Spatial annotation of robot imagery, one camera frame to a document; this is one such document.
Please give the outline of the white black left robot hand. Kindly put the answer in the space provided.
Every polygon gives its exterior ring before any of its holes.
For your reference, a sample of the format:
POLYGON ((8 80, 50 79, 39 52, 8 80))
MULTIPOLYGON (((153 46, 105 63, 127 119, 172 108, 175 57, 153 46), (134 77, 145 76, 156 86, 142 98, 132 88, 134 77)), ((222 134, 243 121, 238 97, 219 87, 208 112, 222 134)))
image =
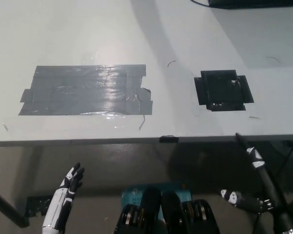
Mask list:
POLYGON ((65 233, 76 191, 82 186, 84 168, 74 165, 55 191, 42 225, 43 234, 65 233))

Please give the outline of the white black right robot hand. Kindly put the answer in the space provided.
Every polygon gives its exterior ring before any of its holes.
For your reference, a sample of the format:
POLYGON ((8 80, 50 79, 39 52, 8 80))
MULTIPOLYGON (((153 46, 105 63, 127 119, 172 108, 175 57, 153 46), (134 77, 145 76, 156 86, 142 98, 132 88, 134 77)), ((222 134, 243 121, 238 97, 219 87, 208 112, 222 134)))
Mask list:
POLYGON ((250 145, 242 135, 236 133, 235 137, 244 148, 252 167, 261 179, 264 199, 243 195, 239 191, 229 189, 221 189, 220 196, 232 206, 253 214, 259 215, 269 212, 273 217, 274 233, 293 234, 293 212, 290 210, 275 177, 266 167, 265 160, 256 147, 250 145))

